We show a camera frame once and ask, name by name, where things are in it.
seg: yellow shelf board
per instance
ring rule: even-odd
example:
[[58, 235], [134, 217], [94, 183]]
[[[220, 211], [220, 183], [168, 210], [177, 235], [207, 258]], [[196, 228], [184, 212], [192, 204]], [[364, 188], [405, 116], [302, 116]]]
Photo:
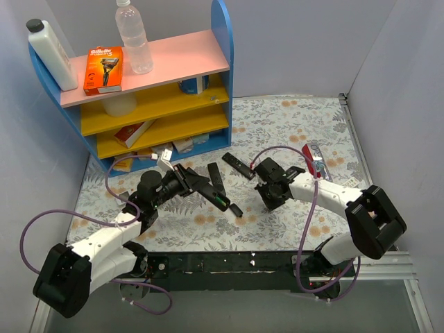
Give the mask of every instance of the yellow shelf board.
[[228, 120], [222, 106], [212, 105], [157, 119], [131, 148], [126, 148], [117, 143], [114, 138], [117, 130], [99, 133], [97, 135], [97, 155], [100, 159], [103, 159], [193, 135], [220, 130], [228, 126]]
[[210, 75], [210, 85], [199, 95], [183, 93], [177, 83], [161, 85], [135, 92], [137, 107], [123, 117], [111, 117], [105, 113], [100, 101], [81, 105], [81, 131], [83, 136], [107, 132], [150, 119], [204, 108], [228, 102], [228, 94], [218, 74]]

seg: pink shelf board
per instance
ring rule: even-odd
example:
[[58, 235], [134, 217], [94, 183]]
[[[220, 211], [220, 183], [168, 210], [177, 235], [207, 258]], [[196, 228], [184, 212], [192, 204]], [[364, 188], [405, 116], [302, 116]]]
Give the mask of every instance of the pink shelf board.
[[230, 68], [211, 30], [156, 40], [149, 44], [154, 62], [153, 70], [142, 75], [134, 73], [128, 57], [124, 55], [121, 92], [86, 96], [83, 80], [87, 56], [72, 58], [71, 63], [78, 73], [78, 88], [61, 93], [61, 106], [67, 108], [199, 75], [219, 73]]

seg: cable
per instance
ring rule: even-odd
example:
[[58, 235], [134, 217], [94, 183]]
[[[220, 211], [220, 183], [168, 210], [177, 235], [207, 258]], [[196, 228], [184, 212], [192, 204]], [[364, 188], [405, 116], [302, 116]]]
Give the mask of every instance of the cable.
[[[311, 223], [311, 219], [313, 218], [313, 214], [314, 214], [314, 209], [316, 207], [316, 203], [318, 202], [318, 190], [319, 190], [319, 184], [318, 184], [318, 175], [317, 175], [317, 168], [316, 165], [314, 164], [313, 161], [311, 161], [302, 151], [299, 151], [296, 148], [290, 147], [290, 146], [284, 146], [284, 145], [279, 145], [279, 146], [271, 146], [268, 148], [265, 148], [264, 150], [260, 151], [255, 158], [253, 158], [252, 162], [250, 163], [250, 169], [252, 169], [255, 165], [255, 162], [257, 160], [257, 158], [259, 158], [260, 155], [262, 155], [263, 153], [265, 153], [266, 151], [269, 151], [271, 149], [279, 149], [279, 148], [283, 148], [283, 149], [289, 149], [291, 151], [294, 151], [295, 153], [298, 153], [299, 155], [301, 155], [308, 164], [311, 164], [311, 166], [313, 167], [313, 178], [314, 178], [314, 194], [313, 194], [313, 201], [311, 203], [311, 207], [310, 207], [310, 211], [308, 213], [307, 216], [307, 221], [305, 222], [305, 227], [304, 227], [304, 231], [302, 232], [302, 237], [300, 240], [300, 245], [299, 245], [299, 249], [298, 249], [298, 254], [296, 255], [296, 283], [298, 284], [298, 287], [300, 290], [304, 291], [305, 293], [319, 293], [321, 291], [326, 290], [327, 288], [330, 288], [333, 284], [337, 283], [347, 272], [348, 270], [351, 268], [351, 266], [353, 265], [353, 259], [350, 260], [350, 262], [348, 263], [348, 265], [344, 268], [344, 270], [342, 272], [340, 272], [338, 274], [338, 276], [328, 282], [326, 285], [317, 288], [317, 289], [306, 289], [304, 288], [304, 286], [302, 285], [302, 282], [300, 280], [300, 262], [301, 262], [301, 258], [302, 258], [302, 249], [304, 248], [304, 243], [305, 243], [305, 239], [307, 238], [307, 233], [310, 227], [310, 223]], [[355, 285], [356, 279], [357, 279], [357, 274], [359, 272], [359, 269], [361, 268], [361, 258], [358, 257], [358, 267], [357, 267], [357, 271], [355, 274], [355, 278], [352, 281], [352, 284], [350, 285], [350, 287], [347, 289], [347, 291], [342, 294], [341, 296], [335, 298], [335, 300], [340, 300], [342, 299], [345, 295], [347, 295], [350, 291], [351, 288], [353, 288], [353, 286]]]
[[134, 286], [141, 286], [141, 287], [149, 287], [149, 288], [153, 288], [153, 289], [155, 289], [157, 291], [160, 291], [160, 292], [164, 293], [168, 297], [168, 299], [169, 299], [169, 305], [168, 305], [168, 307], [165, 310], [162, 310], [162, 311], [152, 310], [149, 307], [146, 307], [145, 305], [143, 305], [142, 303], [136, 302], [136, 301], [131, 300], [129, 298], [123, 298], [124, 300], [126, 300], [130, 304], [135, 305], [137, 307], [140, 307], [141, 309], [145, 310], [146, 312], [148, 312], [150, 314], [155, 314], [157, 316], [160, 315], [160, 314], [165, 314], [173, 306], [173, 296], [168, 291], [166, 291], [165, 289], [163, 289], [161, 287], [155, 286], [153, 284], [145, 283], [145, 282], [132, 282], [132, 281], [125, 281], [125, 280], [118, 280], [118, 279], [113, 279], [113, 280], [111, 280], [111, 282], [112, 283], [119, 283], [119, 284], [131, 284], [131, 285], [134, 285]]
[[[26, 233], [28, 232], [28, 229], [34, 224], [34, 222], [36, 222], [36, 220], [40, 219], [41, 217], [43, 217], [45, 215], [54, 214], [54, 213], [68, 214], [68, 215], [80, 217], [82, 219], [91, 221], [93, 223], [97, 223], [99, 225], [104, 225], [106, 227], [116, 227], [116, 226], [122, 227], [122, 226], [125, 226], [125, 225], [130, 225], [131, 223], [134, 223], [135, 221], [137, 221], [138, 218], [140, 217], [140, 209], [139, 209], [139, 207], [136, 204], [132, 203], [131, 201], [129, 201], [129, 200], [125, 199], [125, 198], [121, 198], [117, 194], [115, 194], [111, 190], [110, 186], [108, 185], [108, 178], [110, 177], [110, 172], [111, 172], [112, 168], [114, 168], [114, 166], [117, 163], [119, 163], [119, 162], [121, 162], [123, 160], [127, 160], [128, 158], [139, 158], [139, 157], [150, 157], [150, 155], [133, 155], [133, 156], [125, 156], [123, 158], [119, 158], [113, 164], [111, 164], [110, 168], [108, 169], [108, 171], [106, 171], [106, 174], [105, 174], [105, 187], [106, 187], [107, 191], [110, 192], [110, 194], [112, 196], [114, 196], [115, 198], [118, 198], [119, 200], [122, 200], [123, 202], [125, 202], [125, 203], [127, 203], [129, 205], [132, 205], [136, 209], [136, 212], [137, 212], [135, 218], [133, 218], [132, 220], [130, 220], [128, 222], [119, 223], [119, 224], [116, 225], [115, 223], [108, 223], [108, 222], [103, 222], [103, 221], [100, 221], [100, 220], [96, 220], [96, 219], [93, 219], [92, 217], [89, 217], [89, 216], [86, 216], [86, 215], [83, 215], [83, 214], [79, 214], [79, 213], [76, 213], [76, 212], [72, 212], [71, 210], [47, 210], [45, 212], [42, 212], [42, 213], [38, 214], [37, 216], [34, 216], [26, 224], [25, 228], [22, 231], [22, 235], [20, 237], [20, 244], [19, 244], [20, 257], [22, 258], [22, 261], [26, 265], [26, 267], [28, 267], [32, 272], [34, 272], [36, 274], [40, 274], [40, 271], [37, 270], [33, 265], [31, 265], [31, 263], [26, 258], [25, 251], [24, 251], [24, 241], [25, 241], [25, 236], [26, 236]], [[150, 314], [156, 314], [156, 315], [165, 314], [173, 306], [173, 298], [172, 298], [171, 294], [168, 291], [166, 291], [165, 289], [163, 289], [161, 287], [158, 287], [158, 286], [155, 286], [154, 284], [143, 283], [143, 282], [129, 282], [129, 281], [123, 281], [123, 280], [116, 280], [116, 279], [111, 280], [111, 282], [113, 282], [113, 283], [122, 283], [122, 284], [141, 285], [141, 286], [144, 286], [144, 287], [149, 287], [149, 288], [156, 289], [158, 291], [161, 291], [165, 295], [167, 295], [168, 298], [169, 298], [169, 306], [165, 310], [162, 310], [162, 311], [155, 311], [155, 310], [152, 310], [152, 309], [150, 309], [148, 307], [145, 307], [143, 304], [140, 304], [138, 302], [134, 302], [132, 300], [129, 300], [129, 302], [131, 302], [132, 304], [134, 304], [134, 305], [140, 307], [141, 309], [149, 312]]]

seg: white bottle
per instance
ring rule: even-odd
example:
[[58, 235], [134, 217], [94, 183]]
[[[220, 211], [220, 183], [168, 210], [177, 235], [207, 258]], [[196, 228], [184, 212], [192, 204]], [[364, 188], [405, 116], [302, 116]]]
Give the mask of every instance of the white bottle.
[[76, 89], [77, 72], [47, 21], [30, 19], [26, 22], [28, 41], [54, 80], [63, 91]]
[[139, 11], [130, 0], [117, 0], [116, 23], [125, 44], [126, 55], [131, 68], [137, 74], [145, 74], [153, 69], [153, 59], [146, 40], [145, 28]]

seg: floral pattern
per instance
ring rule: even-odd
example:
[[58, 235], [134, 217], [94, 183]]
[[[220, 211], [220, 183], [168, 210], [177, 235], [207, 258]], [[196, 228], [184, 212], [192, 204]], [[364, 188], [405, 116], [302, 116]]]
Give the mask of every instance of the floral pattern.
[[[219, 250], [295, 250], [298, 248], [309, 203], [288, 200], [268, 212], [254, 190], [256, 179], [248, 181], [221, 160], [230, 151], [249, 164], [263, 148], [287, 144], [301, 149], [316, 141], [327, 161], [335, 183], [351, 177], [364, 188], [364, 174], [356, 157], [338, 99], [258, 98], [235, 99], [233, 107], [232, 146], [179, 161], [197, 173], [209, 176], [207, 164], [217, 161], [227, 196], [244, 211], [236, 221], [225, 216], [202, 196], [173, 198], [159, 208], [159, 219], [135, 239], [148, 251], [219, 251]], [[284, 168], [304, 166], [303, 159], [290, 151], [269, 151]], [[134, 191], [143, 171], [110, 179], [113, 191]], [[90, 159], [78, 198], [77, 212], [103, 221], [111, 221], [120, 211], [116, 200], [104, 186], [104, 174]], [[99, 225], [73, 218], [68, 244], [97, 231]], [[306, 250], [313, 250], [331, 235], [348, 230], [345, 220], [316, 208]]]

